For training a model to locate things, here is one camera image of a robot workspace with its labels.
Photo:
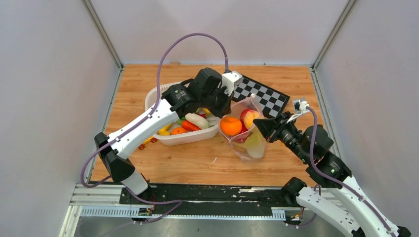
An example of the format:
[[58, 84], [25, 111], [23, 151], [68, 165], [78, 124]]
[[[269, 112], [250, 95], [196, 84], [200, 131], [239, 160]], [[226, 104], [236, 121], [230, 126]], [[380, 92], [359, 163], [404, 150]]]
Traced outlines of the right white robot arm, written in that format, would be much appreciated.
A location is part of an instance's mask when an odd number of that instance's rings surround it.
[[333, 140], [314, 117], [314, 125], [298, 130], [293, 115], [254, 119], [253, 124], [269, 143], [280, 141], [308, 167], [306, 172], [343, 207], [325, 200], [302, 180], [293, 177], [282, 192], [283, 202], [307, 207], [347, 237], [410, 237], [412, 233], [385, 217], [362, 191], [349, 167], [331, 152]]

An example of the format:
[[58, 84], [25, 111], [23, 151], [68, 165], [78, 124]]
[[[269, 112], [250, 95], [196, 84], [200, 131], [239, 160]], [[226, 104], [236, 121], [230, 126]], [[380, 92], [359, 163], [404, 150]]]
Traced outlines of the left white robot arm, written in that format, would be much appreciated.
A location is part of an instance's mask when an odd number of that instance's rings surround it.
[[242, 80], [236, 71], [219, 74], [211, 68], [201, 69], [195, 78], [171, 85], [154, 105], [125, 127], [109, 135], [98, 133], [94, 138], [98, 155], [112, 180], [131, 190], [139, 204], [147, 203], [151, 190], [129, 161], [132, 153], [164, 126], [198, 108], [206, 108], [219, 118], [229, 114], [234, 87]]

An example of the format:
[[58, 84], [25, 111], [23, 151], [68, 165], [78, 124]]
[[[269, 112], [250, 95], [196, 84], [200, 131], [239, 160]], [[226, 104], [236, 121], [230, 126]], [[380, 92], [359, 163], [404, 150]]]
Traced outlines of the yellow peach fruit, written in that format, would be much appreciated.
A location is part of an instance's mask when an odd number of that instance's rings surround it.
[[247, 130], [250, 130], [253, 126], [253, 120], [259, 118], [259, 112], [254, 110], [246, 111], [243, 117], [243, 123]]

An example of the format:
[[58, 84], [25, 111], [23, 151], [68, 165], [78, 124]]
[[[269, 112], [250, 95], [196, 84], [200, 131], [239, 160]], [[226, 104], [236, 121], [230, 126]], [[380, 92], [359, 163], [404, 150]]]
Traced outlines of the clear zip top bag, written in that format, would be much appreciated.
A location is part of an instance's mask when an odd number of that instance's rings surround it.
[[265, 139], [255, 126], [255, 119], [263, 119], [261, 105], [256, 95], [231, 105], [231, 113], [218, 122], [220, 134], [235, 154], [243, 161], [257, 160], [264, 156]]

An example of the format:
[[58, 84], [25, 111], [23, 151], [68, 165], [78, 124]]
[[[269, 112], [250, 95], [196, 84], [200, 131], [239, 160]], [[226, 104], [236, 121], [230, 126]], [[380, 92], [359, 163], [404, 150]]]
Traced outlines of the yellow napa cabbage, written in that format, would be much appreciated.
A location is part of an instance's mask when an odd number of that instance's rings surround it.
[[243, 143], [250, 159], [260, 159], [265, 152], [265, 139], [259, 130], [254, 130]]

